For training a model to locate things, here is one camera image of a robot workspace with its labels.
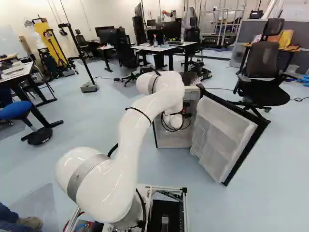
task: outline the light stand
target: light stand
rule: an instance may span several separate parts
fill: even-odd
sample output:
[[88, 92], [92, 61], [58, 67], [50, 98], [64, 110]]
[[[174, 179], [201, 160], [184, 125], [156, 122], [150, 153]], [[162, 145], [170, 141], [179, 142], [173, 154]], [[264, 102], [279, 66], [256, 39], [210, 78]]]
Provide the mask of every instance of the light stand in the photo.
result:
[[72, 36], [72, 38], [73, 38], [73, 41], [74, 41], [75, 46], [76, 46], [76, 48], [77, 48], [77, 50], [78, 50], [78, 53], [79, 53], [79, 56], [78, 56], [78, 57], [71, 57], [71, 58], [69, 58], [68, 60], [81, 59], [82, 62], [83, 62], [83, 64], [84, 64], [84, 66], [85, 66], [85, 68], [86, 68], [86, 71], [87, 71], [87, 73], [88, 73], [88, 75], [89, 75], [89, 77], [90, 77], [90, 81], [87, 82], [87, 83], [85, 83], [85, 84], [83, 84], [83, 85], [81, 86], [81, 91], [82, 91], [83, 93], [97, 92], [97, 90], [99, 89], [99, 86], [97, 85], [97, 83], [96, 83], [96, 82], [94, 81], [94, 79], [92, 78], [92, 75], [91, 75], [91, 73], [90, 73], [90, 70], [89, 70], [89, 68], [88, 68], [88, 66], [87, 66], [87, 63], [86, 63], [86, 61], [85, 61], [86, 58], [84, 57], [84, 54], [82, 53], [82, 51], [81, 51], [79, 45], [77, 44], [76, 38], [75, 38], [74, 33], [73, 33], [73, 31], [72, 31], [72, 28], [71, 28], [71, 24], [70, 24], [70, 23], [62, 23], [62, 24], [59, 24], [58, 27], [59, 27], [60, 29], [62, 29], [62, 28], [69, 28], [70, 34], [71, 34], [71, 36]]

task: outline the bottle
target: bottle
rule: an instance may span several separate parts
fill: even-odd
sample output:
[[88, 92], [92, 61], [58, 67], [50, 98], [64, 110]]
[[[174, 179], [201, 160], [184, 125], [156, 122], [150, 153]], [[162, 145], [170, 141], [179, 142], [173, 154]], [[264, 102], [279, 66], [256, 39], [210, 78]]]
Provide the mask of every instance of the bottle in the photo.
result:
[[158, 41], [156, 40], [156, 34], [154, 34], [154, 47], [158, 47]]

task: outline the computer tower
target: computer tower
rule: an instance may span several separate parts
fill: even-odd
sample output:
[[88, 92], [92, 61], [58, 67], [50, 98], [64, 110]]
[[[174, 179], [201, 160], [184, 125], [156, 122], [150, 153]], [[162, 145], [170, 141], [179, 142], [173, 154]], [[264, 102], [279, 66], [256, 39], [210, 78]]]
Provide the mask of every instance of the computer tower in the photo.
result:
[[147, 42], [142, 17], [135, 16], [132, 19], [137, 45]]

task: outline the white desk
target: white desk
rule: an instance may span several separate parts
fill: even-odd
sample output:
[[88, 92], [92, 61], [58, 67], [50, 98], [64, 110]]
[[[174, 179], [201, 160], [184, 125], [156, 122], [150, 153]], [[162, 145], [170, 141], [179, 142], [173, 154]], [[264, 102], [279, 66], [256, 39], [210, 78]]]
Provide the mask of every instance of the white desk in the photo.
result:
[[196, 44], [197, 42], [186, 42], [184, 41], [183, 44], [169, 44], [169, 46], [174, 46], [174, 47], [187, 47], [193, 44]]
[[104, 58], [105, 65], [106, 65], [105, 70], [108, 71], [108, 72], [110, 72], [110, 73], [112, 73], [112, 70], [111, 70], [111, 68], [110, 68], [110, 65], [108, 64], [106, 51], [107, 51], [107, 50], [111, 50], [111, 49], [114, 49], [114, 46], [108, 45], [108, 46], [98, 47], [98, 50], [102, 51], [102, 54], [103, 54], [103, 58]]
[[188, 71], [188, 65], [189, 65], [189, 55], [190, 52], [192, 52], [192, 46], [196, 46], [197, 42], [187, 42], [184, 41], [183, 44], [170, 44], [170, 46], [175, 46], [178, 48], [184, 49], [184, 71]]
[[[174, 70], [173, 54], [175, 50], [177, 49], [177, 47], [169, 46], [169, 45], [165, 45], [165, 46], [164, 47], [162, 46], [154, 47], [154, 46], [137, 45], [137, 46], [133, 46], [132, 49], [142, 50], [142, 51], [149, 52], [149, 53], [156, 54], [156, 55], [169, 56], [169, 70], [172, 71]], [[143, 53], [142, 55], [143, 55], [144, 65], [147, 65], [146, 53]]]
[[33, 66], [33, 61], [31, 61], [29, 63], [25, 63], [24, 66], [25, 66], [25, 68], [22, 69], [22, 70], [13, 72], [13, 73], [8, 74], [8, 75], [2, 74], [1, 79], [0, 79], [0, 83], [30, 74], [32, 66]]
[[52, 127], [55, 127], [59, 124], [62, 124], [63, 120], [60, 120], [60, 121], [57, 121], [57, 122], [54, 122], [54, 123], [49, 123], [46, 120], [46, 118], [41, 114], [41, 112], [38, 110], [37, 106], [41, 106], [41, 105], [45, 105], [45, 104], [50, 103], [50, 102], [57, 101], [57, 98], [47, 100], [45, 98], [45, 96], [42, 94], [42, 92], [40, 91], [39, 87], [37, 87], [37, 85], [35, 84], [34, 80], [31, 78], [30, 74], [31, 74], [31, 71], [32, 71], [32, 68], [33, 68], [33, 61], [25, 63], [24, 65], [25, 65], [25, 68], [23, 70], [19, 70], [19, 71], [12, 73], [12, 74], [14, 74], [14, 76], [2, 74], [1, 77], [4, 77], [4, 78], [0, 79], [0, 86], [5, 86], [7, 88], [11, 88], [16, 93], [16, 95], [20, 98], [20, 100], [30, 102], [31, 100], [29, 99], [27, 94], [19, 86], [19, 84], [22, 81], [27, 80], [29, 85], [31, 86], [31, 88], [42, 99], [41, 103], [39, 103], [37, 105], [32, 104], [33, 107], [31, 108], [31, 112], [33, 113], [33, 115], [43, 124], [43, 126], [45, 126], [47, 128], [52, 128]]
[[114, 46], [108, 45], [108, 46], [102, 46], [98, 48], [99, 50], [110, 50], [110, 49], [114, 49]]

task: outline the gray partition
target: gray partition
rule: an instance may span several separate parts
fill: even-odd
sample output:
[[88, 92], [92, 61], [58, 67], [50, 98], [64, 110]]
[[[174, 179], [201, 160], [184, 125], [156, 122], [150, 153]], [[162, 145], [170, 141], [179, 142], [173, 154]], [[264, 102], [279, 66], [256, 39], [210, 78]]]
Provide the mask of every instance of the gray partition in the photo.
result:
[[[243, 20], [237, 36], [237, 43], [251, 42], [255, 35], [261, 34], [267, 20], [251, 19]], [[298, 73], [305, 73], [309, 68], [309, 22], [305, 21], [285, 21], [284, 29], [294, 30], [292, 43], [300, 44], [302, 51], [295, 54], [291, 64], [299, 65]], [[282, 67], [286, 62], [286, 54], [280, 52], [279, 65]]]

